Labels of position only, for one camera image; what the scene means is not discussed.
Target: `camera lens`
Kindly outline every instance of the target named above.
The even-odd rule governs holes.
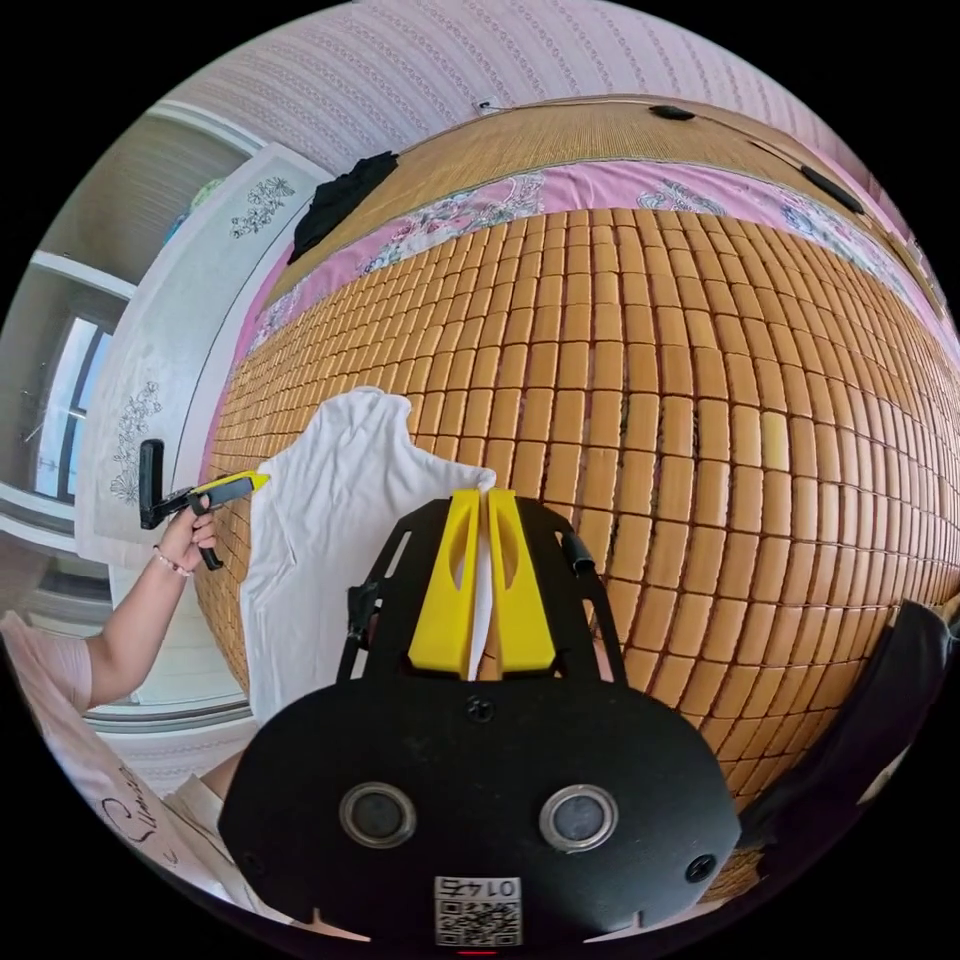
[[[410,798],[387,783],[362,783],[340,803],[340,825],[365,847],[399,846],[413,835],[416,822]]]
[[[599,847],[617,825],[617,805],[600,787],[575,784],[558,790],[540,811],[544,840],[564,853]]]

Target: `pink wallpaper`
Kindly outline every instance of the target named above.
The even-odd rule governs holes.
[[[478,101],[606,93],[736,110],[822,150],[868,186],[863,164],[774,80],[711,41],[600,0],[360,0],[251,41],[171,98],[339,174],[475,117]]]

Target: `black cloth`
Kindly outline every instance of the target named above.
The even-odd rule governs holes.
[[[741,814],[741,845],[767,849],[761,872],[831,845],[856,820],[867,788],[916,738],[953,646],[932,610],[903,604],[830,727]]]
[[[299,260],[334,227],[343,223],[396,168],[397,155],[381,153],[360,160],[349,173],[342,173],[336,180],[321,183],[313,195],[310,209],[294,230],[293,253],[287,263]]]

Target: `qr code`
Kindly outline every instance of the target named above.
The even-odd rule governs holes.
[[[515,947],[520,944],[519,900],[437,900],[437,945]]]

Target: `serial number label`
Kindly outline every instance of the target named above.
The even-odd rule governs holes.
[[[433,895],[439,900],[519,900],[519,877],[437,877]]]
[[[436,877],[433,891],[438,946],[523,943],[519,877]]]

